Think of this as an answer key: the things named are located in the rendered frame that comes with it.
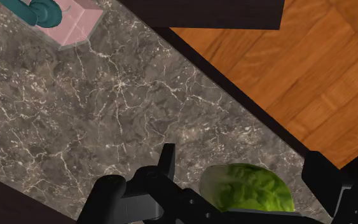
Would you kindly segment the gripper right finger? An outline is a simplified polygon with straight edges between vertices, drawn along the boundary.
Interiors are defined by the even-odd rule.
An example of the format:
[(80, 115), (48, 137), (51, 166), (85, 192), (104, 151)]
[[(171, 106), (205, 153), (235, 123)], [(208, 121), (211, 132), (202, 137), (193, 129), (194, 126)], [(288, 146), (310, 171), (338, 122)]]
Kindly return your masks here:
[(358, 224), (358, 164), (337, 168), (319, 151), (308, 151), (301, 178), (332, 217), (331, 224)]

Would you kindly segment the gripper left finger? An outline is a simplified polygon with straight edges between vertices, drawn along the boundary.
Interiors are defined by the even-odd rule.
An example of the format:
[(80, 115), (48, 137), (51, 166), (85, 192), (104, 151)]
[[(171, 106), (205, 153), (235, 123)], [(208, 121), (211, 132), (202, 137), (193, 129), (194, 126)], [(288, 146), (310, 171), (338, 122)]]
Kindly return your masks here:
[(222, 212), (174, 183), (175, 158), (175, 144), (165, 143), (158, 164), (137, 169), (131, 180), (100, 177), (76, 224), (223, 224)]

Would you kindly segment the green lettuce head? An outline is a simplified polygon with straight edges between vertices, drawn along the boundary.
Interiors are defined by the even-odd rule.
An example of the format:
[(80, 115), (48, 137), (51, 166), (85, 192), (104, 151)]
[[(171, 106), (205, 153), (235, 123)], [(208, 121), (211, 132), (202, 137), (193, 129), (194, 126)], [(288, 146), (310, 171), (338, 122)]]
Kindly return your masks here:
[(220, 211), (293, 212), (290, 189), (274, 172), (252, 164), (212, 165), (202, 173), (200, 195)]

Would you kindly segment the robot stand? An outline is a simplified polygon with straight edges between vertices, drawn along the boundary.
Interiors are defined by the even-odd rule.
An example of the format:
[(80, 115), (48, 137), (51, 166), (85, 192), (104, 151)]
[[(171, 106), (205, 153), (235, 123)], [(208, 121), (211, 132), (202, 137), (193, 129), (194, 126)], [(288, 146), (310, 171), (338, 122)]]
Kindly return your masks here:
[(118, 0), (150, 27), (278, 30), (285, 0)]

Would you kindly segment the pink box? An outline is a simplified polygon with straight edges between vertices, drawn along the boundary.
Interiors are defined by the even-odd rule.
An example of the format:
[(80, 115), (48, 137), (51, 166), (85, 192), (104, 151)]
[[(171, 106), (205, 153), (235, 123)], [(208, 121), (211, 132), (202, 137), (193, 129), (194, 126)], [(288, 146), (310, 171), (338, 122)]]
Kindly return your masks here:
[(24, 25), (57, 50), (64, 50), (87, 42), (105, 12), (94, 0), (54, 0), (62, 10), (58, 26), (42, 28)]

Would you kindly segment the teal curved object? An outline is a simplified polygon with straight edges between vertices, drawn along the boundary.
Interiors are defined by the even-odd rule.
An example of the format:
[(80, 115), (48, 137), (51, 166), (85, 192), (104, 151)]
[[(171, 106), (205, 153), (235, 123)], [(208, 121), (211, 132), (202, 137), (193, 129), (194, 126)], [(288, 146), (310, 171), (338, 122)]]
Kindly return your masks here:
[(0, 3), (13, 14), (31, 26), (43, 28), (58, 26), (62, 21), (62, 10), (54, 0), (0, 0)]

